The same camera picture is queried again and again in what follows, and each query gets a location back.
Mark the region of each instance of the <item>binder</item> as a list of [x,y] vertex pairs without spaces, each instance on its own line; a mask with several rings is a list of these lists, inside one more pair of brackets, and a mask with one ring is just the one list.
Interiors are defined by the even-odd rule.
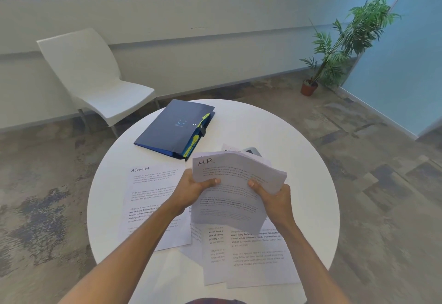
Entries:
[[187,159],[206,134],[214,107],[173,99],[134,144],[177,159]]

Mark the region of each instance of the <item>floor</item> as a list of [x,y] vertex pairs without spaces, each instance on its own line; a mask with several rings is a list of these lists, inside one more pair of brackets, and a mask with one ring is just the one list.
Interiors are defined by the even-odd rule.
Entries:
[[[315,146],[341,211],[330,272],[354,303],[440,303],[442,130],[412,141],[328,89],[303,97],[303,78],[291,73],[180,99],[261,107]],[[132,114],[119,132],[153,110]],[[87,119],[91,135],[80,118],[0,134],[1,303],[56,303],[95,265],[87,196],[114,137],[98,116]]]

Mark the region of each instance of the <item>forearm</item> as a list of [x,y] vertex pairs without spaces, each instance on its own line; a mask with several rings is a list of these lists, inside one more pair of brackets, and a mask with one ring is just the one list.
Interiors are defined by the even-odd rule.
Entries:
[[155,247],[179,210],[166,201],[60,303],[128,303]]
[[287,243],[308,303],[350,303],[296,224],[278,230]]

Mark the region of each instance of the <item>wall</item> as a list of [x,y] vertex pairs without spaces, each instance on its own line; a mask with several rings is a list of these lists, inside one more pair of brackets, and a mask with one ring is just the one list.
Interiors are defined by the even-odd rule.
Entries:
[[0,0],[0,128],[76,112],[36,40],[95,28],[130,82],[170,95],[304,67],[313,28],[366,0]]
[[442,117],[442,0],[398,0],[386,28],[343,88],[415,136]]

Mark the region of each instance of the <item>paper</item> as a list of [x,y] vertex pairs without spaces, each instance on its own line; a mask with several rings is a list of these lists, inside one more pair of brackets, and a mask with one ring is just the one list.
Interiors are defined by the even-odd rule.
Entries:
[[261,156],[257,156],[255,154],[249,153],[248,151],[244,151],[244,150],[239,149],[239,148],[235,148],[235,147],[223,144],[221,150],[222,151],[237,151],[237,152],[239,152],[241,154],[244,154],[244,155],[246,155],[246,156],[248,156],[248,157],[258,161],[258,162],[264,163],[265,165],[267,165],[269,167],[272,166],[272,162],[270,162],[268,159],[265,159],[265,158],[263,158]]
[[261,198],[247,185],[255,179],[270,194],[277,193],[287,173],[237,152],[225,151],[192,159],[197,182],[220,178],[192,205],[192,223],[229,225],[251,234],[259,231],[267,215]]
[[258,236],[227,230],[227,288],[299,283],[290,251],[267,218]]
[[204,285],[225,282],[227,279],[227,226],[206,226],[202,236]]
[[202,229],[203,225],[191,223],[192,244],[180,247],[180,252],[202,267]]
[[[185,169],[184,160],[134,167],[129,170],[124,196],[119,239],[124,241],[172,194]],[[155,251],[188,245],[191,239],[190,213],[174,218]]]

